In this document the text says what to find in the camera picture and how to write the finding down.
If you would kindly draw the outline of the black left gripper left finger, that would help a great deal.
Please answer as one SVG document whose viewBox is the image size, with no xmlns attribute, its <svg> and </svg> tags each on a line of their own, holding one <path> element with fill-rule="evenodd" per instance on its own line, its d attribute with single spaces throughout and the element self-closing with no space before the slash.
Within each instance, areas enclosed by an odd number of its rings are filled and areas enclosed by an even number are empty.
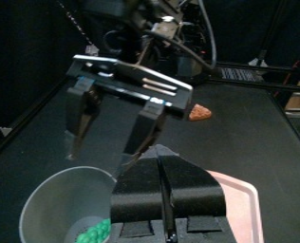
<svg viewBox="0 0 300 243">
<path fill-rule="evenodd" d="M 116 178 L 110 243 L 165 243 L 158 158 L 151 147 Z"/>
</svg>

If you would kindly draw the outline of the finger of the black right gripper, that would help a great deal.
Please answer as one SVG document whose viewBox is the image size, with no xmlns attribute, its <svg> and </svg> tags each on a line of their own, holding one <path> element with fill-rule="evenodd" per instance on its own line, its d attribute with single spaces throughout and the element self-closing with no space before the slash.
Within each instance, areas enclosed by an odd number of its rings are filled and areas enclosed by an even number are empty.
<svg viewBox="0 0 300 243">
<path fill-rule="evenodd" d="M 102 93 L 94 85 L 94 80 L 80 77 L 66 91 L 64 144 L 68 160 L 78 158 L 90 125 L 99 115 L 100 102 Z"/>
<path fill-rule="evenodd" d="M 162 132 L 165 122 L 165 107 L 147 102 L 138 112 L 130 137 L 122 153 L 120 165 L 127 166 L 147 150 Z"/>
</svg>

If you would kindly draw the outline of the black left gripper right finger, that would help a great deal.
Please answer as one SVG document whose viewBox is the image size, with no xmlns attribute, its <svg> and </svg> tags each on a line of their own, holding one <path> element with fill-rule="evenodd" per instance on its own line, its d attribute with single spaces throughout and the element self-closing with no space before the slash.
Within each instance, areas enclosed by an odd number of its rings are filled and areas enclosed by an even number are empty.
<svg viewBox="0 0 300 243">
<path fill-rule="evenodd" d="M 158 149 L 178 243 L 237 243 L 222 187 L 213 175 L 169 148 Z"/>
</svg>

